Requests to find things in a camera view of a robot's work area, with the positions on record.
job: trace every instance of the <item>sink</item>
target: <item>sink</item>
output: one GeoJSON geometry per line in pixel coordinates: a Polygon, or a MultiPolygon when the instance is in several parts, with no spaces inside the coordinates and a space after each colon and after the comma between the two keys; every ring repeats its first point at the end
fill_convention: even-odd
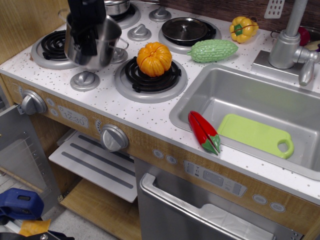
{"type": "MultiPolygon", "coordinates": [[[[200,113],[216,130],[226,115],[235,114],[288,132],[294,144],[288,159],[220,137],[222,145],[320,181],[320,94],[211,64],[202,69],[169,118],[175,126],[191,132],[191,110],[200,113]]],[[[286,146],[280,145],[279,149],[285,151],[286,146]]]]}

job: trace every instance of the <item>toy pumpkin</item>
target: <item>toy pumpkin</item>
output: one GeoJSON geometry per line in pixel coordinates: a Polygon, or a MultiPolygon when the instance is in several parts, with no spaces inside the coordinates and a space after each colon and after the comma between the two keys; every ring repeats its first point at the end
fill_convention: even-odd
{"type": "Polygon", "coordinates": [[[149,42],[138,52],[136,63],[140,70],[149,77],[163,75],[171,67],[172,54],[166,45],[149,42]]]}

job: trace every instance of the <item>yellow bell pepper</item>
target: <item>yellow bell pepper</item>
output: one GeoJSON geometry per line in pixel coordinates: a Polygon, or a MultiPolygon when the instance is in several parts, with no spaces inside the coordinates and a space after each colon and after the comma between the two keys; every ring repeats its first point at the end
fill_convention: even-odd
{"type": "Polygon", "coordinates": [[[229,27],[232,40],[240,44],[256,35],[258,29],[258,24],[245,16],[237,16],[234,18],[229,27]]]}

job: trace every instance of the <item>digital display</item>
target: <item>digital display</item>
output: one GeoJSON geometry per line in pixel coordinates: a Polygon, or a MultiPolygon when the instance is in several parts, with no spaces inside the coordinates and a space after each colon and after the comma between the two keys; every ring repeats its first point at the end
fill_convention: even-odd
{"type": "Polygon", "coordinates": [[[59,108],[60,113],[64,119],[67,119],[73,123],[76,123],[80,126],[87,128],[87,129],[89,128],[89,121],[88,121],[87,117],[81,115],[80,113],[72,111],[64,106],[59,105],[58,108],[59,108]]]}
{"type": "Polygon", "coordinates": [[[203,166],[196,165],[193,162],[184,160],[183,165],[184,171],[188,174],[198,179],[204,180],[210,184],[213,184],[229,193],[237,195],[238,197],[242,197],[247,190],[246,186],[241,185],[214,171],[208,170],[203,166]]]}

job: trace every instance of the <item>wooden wall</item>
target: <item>wooden wall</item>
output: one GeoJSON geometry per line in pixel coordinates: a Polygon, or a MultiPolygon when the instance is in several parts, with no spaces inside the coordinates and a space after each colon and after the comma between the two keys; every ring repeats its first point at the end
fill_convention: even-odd
{"type": "MultiPolygon", "coordinates": [[[[161,5],[231,22],[237,16],[256,18],[261,29],[274,31],[287,27],[295,0],[283,0],[280,19],[265,19],[269,0],[160,0],[161,5]]],[[[320,1],[309,0],[301,25],[320,28],[320,1]]]]}
{"type": "Polygon", "coordinates": [[[67,0],[0,0],[0,64],[26,49],[64,22],[67,0]]]}

